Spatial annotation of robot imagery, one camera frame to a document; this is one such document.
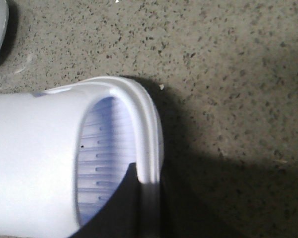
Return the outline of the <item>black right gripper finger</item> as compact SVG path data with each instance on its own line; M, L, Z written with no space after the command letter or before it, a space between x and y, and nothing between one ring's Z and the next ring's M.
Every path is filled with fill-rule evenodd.
M74 238L138 238L140 182L136 164L130 163L115 193Z

